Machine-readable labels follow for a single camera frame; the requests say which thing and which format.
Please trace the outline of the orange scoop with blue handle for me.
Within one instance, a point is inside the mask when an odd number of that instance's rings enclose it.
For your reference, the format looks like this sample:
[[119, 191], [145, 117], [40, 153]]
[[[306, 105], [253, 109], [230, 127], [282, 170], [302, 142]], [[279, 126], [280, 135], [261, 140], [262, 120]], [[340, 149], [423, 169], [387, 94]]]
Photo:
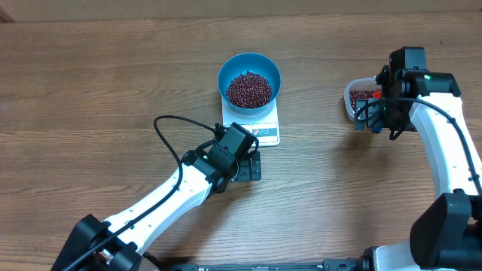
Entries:
[[[381, 98], [381, 90], [380, 90], [380, 89], [377, 89], [377, 90], [373, 93], [372, 97], [373, 97], [374, 99], [380, 99], [380, 98]], [[371, 128], [371, 132], [374, 133], [374, 134], [379, 134], [381, 131], [382, 131], [381, 128], [375, 128], [375, 127], [372, 127], [372, 128]]]

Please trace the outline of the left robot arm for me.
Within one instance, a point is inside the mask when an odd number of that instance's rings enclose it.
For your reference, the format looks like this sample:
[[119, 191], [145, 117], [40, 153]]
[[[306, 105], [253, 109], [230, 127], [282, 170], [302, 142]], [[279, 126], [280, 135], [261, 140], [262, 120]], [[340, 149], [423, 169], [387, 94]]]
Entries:
[[176, 157], [174, 173], [136, 204], [104, 221], [87, 215], [77, 222], [52, 268], [139, 270], [148, 247], [183, 214], [224, 192], [258, 150], [258, 139], [238, 123], [212, 131], [214, 139]]

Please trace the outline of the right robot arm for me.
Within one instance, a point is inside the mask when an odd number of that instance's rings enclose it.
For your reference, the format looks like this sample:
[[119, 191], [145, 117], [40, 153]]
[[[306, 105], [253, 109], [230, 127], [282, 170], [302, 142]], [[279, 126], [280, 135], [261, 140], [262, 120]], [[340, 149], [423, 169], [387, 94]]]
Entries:
[[481, 159], [466, 126], [461, 90], [451, 73], [431, 72], [422, 47], [393, 51], [375, 77], [378, 98], [360, 99], [355, 129], [418, 132], [434, 179], [435, 201], [408, 240], [366, 250], [362, 270], [479, 270]]

